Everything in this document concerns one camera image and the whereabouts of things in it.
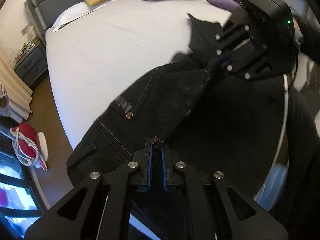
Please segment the black denim pants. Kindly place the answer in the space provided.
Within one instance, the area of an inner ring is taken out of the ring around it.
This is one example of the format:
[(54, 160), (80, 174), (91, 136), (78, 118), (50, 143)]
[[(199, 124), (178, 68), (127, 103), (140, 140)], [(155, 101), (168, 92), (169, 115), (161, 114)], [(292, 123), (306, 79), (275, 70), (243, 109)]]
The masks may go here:
[(130, 213), (163, 239), (191, 239), (187, 199), (181, 190), (163, 187), (163, 145), (201, 173), (222, 172), (247, 195), (250, 185), (268, 177), (270, 205), (286, 176), (277, 164), (289, 105), (286, 76), (246, 80), (231, 67), (210, 72), (216, 35), (225, 24), (193, 16), (189, 21), (191, 54), (177, 54), (135, 81), (95, 120), (67, 160), (76, 187), (92, 172), (116, 171), (139, 152)]

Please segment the beige curtain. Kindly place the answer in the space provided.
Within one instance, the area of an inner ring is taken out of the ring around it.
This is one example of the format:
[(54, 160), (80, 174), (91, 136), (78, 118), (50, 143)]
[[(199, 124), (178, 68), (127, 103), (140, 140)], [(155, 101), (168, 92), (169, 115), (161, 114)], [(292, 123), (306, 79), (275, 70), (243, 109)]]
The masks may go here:
[(33, 91), (14, 72), (3, 46), (1, 46), (1, 85), (9, 99), (11, 117), (21, 123), (32, 113), (30, 103)]

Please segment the purple cushion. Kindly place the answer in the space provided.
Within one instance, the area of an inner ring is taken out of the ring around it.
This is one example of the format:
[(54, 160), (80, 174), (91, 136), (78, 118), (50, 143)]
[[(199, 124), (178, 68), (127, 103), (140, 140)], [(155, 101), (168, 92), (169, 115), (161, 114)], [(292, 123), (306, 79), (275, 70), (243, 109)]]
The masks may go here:
[(206, 0), (209, 4), (230, 12), (240, 8), (240, 4), (234, 0)]

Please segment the dark grey nightstand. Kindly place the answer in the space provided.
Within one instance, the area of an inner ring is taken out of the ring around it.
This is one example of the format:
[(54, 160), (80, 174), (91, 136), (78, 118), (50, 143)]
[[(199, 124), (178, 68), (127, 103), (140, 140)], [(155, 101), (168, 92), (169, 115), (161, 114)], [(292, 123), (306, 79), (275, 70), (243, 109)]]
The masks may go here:
[(16, 62), (14, 71), (28, 87), (32, 87), (47, 68), (46, 48), (42, 41), (38, 40), (32, 49)]

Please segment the white pillow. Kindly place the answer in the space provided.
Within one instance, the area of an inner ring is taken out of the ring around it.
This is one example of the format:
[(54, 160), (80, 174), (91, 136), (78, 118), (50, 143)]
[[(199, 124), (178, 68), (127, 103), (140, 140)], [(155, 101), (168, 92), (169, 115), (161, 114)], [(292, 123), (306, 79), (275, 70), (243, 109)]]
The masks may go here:
[(62, 12), (60, 16), (56, 19), (56, 21), (53, 24), (53, 32), (56, 32), (59, 29), (61, 29), (64, 25), (93, 12), (97, 8), (98, 5), (90, 7), (86, 2), (80, 2), (71, 6), (70, 8)]

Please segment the white bed mattress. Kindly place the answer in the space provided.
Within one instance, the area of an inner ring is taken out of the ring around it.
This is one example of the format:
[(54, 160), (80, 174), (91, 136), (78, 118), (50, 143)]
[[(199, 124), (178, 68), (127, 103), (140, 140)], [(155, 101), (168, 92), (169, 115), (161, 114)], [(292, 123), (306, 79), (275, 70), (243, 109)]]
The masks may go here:
[(224, 24), (230, 13), (205, 0), (114, 0), (46, 32), (50, 83), (72, 147), (139, 77), (189, 52), (189, 16)]

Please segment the red and white shoe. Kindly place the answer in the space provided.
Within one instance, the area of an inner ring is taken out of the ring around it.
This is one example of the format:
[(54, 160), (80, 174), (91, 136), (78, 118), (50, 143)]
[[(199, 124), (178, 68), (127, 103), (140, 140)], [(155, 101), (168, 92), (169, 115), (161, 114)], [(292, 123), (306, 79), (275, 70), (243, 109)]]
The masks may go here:
[(47, 171), (48, 147), (44, 133), (36, 132), (32, 126), (25, 123), (11, 127), (9, 132), (14, 152), (20, 163)]

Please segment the black framed glass door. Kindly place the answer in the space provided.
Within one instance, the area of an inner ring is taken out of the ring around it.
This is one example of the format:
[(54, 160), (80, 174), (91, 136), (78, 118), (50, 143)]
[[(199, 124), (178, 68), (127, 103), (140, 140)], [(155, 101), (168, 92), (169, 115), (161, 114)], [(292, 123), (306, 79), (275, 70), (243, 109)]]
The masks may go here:
[(34, 166), (17, 159), (9, 129), (19, 124), (1, 124), (1, 223), (14, 239), (24, 239), (27, 229), (47, 210), (35, 179)]

